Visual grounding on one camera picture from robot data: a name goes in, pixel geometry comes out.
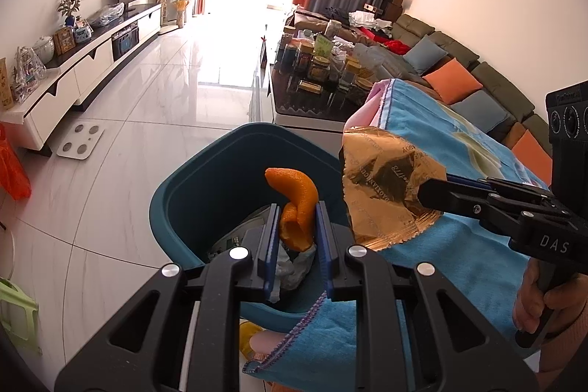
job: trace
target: orange plastic bag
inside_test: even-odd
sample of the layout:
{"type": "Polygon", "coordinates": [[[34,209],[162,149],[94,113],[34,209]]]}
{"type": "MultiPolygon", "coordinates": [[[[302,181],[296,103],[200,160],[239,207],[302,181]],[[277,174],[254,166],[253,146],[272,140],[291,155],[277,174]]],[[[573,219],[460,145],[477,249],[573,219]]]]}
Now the orange plastic bag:
{"type": "Polygon", "coordinates": [[[0,123],[0,184],[14,199],[30,198],[31,182],[20,160],[6,138],[4,125],[0,123]]]}

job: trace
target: white tv cabinet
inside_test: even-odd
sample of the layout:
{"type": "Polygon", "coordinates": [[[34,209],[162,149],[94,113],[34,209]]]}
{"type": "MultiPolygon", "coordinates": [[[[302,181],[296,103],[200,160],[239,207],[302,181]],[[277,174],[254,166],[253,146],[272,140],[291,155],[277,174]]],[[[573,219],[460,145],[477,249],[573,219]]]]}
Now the white tv cabinet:
{"type": "Polygon", "coordinates": [[[47,64],[48,76],[39,87],[23,103],[0,112],[0,122],[14,147],[51,155],[46,141],[65,113],[72,106],[84,111],[108,82],[157,38],[161,5],[133,7],[133,11],[96,29],[90,41],[54,57],[47,64]],[[115,61],[112,36],[135,21],[139,25],[139,44],[115,61]]]}

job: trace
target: tv stand drawer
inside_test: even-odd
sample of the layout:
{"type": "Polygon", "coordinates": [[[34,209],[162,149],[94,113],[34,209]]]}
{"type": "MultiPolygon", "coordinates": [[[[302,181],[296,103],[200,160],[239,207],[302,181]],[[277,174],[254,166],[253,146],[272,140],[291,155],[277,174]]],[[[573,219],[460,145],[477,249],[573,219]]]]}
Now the tv stand drawer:
{"type": "Polygon", "coordinates": [[[78,97],[78,83],[72,69],[57,81],[57,85],[47,90],[32,108],[29,116],[43,143],[78,97]]]}
{"type": "Polygon", "coordinates": [[[84,93],[112,64],[114,64],[114,57],[110,40],[81,59],[74,67],[80,93],[84,93]]]}
{"type": "Polygon", "coordinates": [[[139,19],[139,41],[149,37],[161,28],[161,9],[151,12],[139,19]]]}

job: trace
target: human hand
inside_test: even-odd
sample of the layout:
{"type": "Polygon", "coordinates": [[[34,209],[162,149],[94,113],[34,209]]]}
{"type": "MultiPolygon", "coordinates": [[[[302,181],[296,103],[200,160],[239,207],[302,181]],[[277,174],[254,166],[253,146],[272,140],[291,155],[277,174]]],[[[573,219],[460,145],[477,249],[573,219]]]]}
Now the human hand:
{"type": "Polygon", "coordinates": [[[524,271],[523,283],[516,295],[513,307],[513,322],[520,331],[533,334],[539,326],[543,309],[553,309],[556,317],[548,332],[565,330],[580,316],[588,300],[588,276],[576,274],[568,282],[557,286],[545,295],[537,287],[539,260],[531,258],[524,271]]]}

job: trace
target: green plastic stool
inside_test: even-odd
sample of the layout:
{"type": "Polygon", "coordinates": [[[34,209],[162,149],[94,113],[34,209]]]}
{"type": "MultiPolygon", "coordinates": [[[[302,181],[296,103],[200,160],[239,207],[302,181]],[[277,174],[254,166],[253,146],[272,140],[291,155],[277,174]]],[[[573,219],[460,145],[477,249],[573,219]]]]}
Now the green plastic stool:
{"type": "Polygon", "coordinates": [[[40,354],[41,350],[36,338],[36,322],[37,313],[39,312],[39,304],[28,297],[21,288],[2,278],[0,278],[0,301],[5,301],[8,304],[22,307],[25,310],[26,337],[22,337],[14,332],[10,322],[2,317],[0,312],[0,323],[6,330],[12,343],[16,347],[26,347],[27,349],[32,349],[40,354]]]}

